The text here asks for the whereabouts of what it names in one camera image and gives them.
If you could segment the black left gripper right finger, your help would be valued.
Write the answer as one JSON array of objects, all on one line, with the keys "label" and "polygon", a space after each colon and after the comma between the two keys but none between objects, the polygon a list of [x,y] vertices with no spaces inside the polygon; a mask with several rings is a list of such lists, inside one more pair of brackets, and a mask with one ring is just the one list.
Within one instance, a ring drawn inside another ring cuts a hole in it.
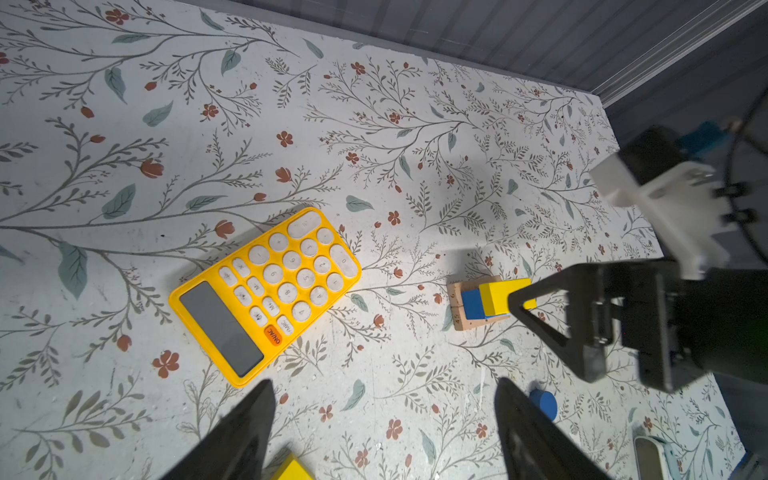
[{"label": "black left gripper right finger", "polygon": [[509,479],[608,477],[508,378],[498,381],[494,409]]}]

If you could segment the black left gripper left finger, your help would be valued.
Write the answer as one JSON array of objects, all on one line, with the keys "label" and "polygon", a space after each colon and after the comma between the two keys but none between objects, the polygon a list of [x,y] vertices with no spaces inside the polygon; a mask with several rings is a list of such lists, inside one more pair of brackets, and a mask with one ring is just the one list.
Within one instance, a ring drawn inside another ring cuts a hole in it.
[{"label": "black left gripper left finger", "polygon": [[275,410],[273,383],[263,380],[164,477],[260,479]]}]

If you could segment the yellow rectangular block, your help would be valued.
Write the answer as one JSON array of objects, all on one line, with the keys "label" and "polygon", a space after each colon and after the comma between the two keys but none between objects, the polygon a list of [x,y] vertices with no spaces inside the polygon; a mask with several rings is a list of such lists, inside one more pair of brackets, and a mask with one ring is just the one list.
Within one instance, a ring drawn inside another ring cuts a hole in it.
[{"label": "yellow rectangular block", "polygon": [[531,285],[532,280],[528,278],[494,281],[479,285],[478,291],[480,293],[484,315],[486,317],[496,317],[509,314],[508,297],[512,293]]}]

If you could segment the blue cube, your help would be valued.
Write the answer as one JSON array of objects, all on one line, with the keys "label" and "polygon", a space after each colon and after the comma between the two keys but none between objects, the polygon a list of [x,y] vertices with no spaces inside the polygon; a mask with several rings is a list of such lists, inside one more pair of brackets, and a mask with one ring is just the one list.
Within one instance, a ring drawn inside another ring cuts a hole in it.
[{"label": "blue cube", "polygon": [[486,314],[482,303],[482,296],[479,289],[462,291],[461,298],[464,315],[467,320],[479,321],[486,319]]}]

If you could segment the wood block with holes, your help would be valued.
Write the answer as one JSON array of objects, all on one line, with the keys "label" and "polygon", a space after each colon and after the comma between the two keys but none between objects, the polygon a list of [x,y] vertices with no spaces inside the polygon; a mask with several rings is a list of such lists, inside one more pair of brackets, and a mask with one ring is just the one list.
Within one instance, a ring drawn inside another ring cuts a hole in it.
[{"label": "wood block with holes", "polygon": [[479,287],[500,280],[499,276],[485,276],[447,285],[450,314],[456,331],[469,331],[512,318],[510,314],[490,316],[484,312]]}]

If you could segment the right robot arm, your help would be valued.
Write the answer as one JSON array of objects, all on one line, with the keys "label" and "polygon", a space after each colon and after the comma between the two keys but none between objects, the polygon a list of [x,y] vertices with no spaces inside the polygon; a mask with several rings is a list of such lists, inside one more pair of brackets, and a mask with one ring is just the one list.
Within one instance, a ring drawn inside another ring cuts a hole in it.
[{"label": "right robot arm", "polygon": [[767,273],[712,268],[685,280],[670,259],[582,263],[508,295],[510,313],[578,378],[608,373],[608,344],[638,378],[675,392],[709,372],[767,381]]}]

